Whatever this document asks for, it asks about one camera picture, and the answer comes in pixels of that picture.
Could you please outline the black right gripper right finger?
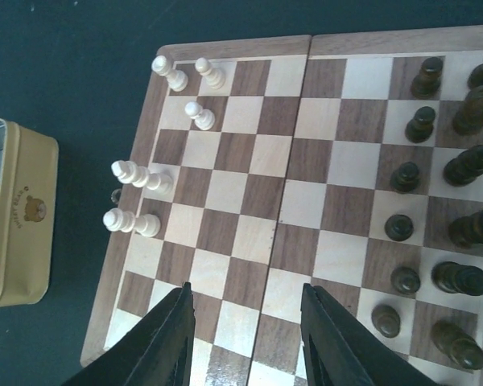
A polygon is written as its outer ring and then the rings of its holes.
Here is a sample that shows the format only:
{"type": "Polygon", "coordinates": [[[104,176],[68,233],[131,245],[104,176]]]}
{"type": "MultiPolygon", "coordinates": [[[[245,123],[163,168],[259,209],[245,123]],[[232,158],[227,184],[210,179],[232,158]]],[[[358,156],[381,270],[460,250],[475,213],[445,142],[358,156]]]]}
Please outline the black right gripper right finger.
{"type": "Polygon", "coordinates": [[[305,283],[300,310],[308,384],[436,384],[381,343],[324,288],[305,283]]]}

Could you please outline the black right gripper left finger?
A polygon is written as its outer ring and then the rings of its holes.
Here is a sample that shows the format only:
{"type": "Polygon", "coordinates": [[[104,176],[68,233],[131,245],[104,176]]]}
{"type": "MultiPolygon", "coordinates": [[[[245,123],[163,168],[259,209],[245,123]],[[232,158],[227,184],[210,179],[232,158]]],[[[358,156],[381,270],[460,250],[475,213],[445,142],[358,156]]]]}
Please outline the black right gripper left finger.
{"type": "Polygon", "coordinates": [[[66,385],[189,385],[196,318],[192,287],[171,290],[66,385]]]}

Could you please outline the white chess queen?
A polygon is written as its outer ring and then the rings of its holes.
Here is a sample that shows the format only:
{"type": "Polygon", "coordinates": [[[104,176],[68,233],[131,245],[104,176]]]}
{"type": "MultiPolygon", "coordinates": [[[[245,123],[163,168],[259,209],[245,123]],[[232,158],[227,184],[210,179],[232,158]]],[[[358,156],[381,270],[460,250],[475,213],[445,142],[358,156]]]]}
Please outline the white chess queen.
{"type": "Polygon", "coordinates": [[[132,232],[145,237],[156,236],[161,229],[159,218],[152,214],[136,216],[131,211],[113,208],[102,217],[102,223],[110,232],[132,232]]]}

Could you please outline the white chess pawn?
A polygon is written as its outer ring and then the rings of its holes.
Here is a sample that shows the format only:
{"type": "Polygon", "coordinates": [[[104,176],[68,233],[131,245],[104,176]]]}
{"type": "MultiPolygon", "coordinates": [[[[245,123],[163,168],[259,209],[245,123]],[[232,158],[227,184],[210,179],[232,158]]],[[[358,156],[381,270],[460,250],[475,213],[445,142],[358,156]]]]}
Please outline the white chess pawn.
{"type": "Polygon", "coordinates": [[[210,88],[219,89],[225,84],[225,72],[221,68],[214,67],[206,58],[200,57],[197,59],[195,69],[205,79],[210,88]]]}
{"type": "Polygon", "coordinates": [[[184,107],[185,113],[194,121],[195,126],[201,130],[209,130],[215,124],[214,113],[203,108],[196,101],[188,102],[184,107]]]}

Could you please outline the white chess rook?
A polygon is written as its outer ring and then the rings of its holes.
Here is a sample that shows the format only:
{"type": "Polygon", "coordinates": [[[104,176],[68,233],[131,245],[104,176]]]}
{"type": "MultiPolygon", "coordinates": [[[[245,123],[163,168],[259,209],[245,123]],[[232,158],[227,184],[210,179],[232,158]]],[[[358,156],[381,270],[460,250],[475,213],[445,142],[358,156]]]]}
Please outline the white chess rook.
{"type": "Polygon", "coordinates": [[[154,58],[151,69],[157,75],[165,77],[168,87],[175,92],[185,90],[188,85],[188,76],[183,71],[173,68],[173,63],[164,55],[154,58]]]}

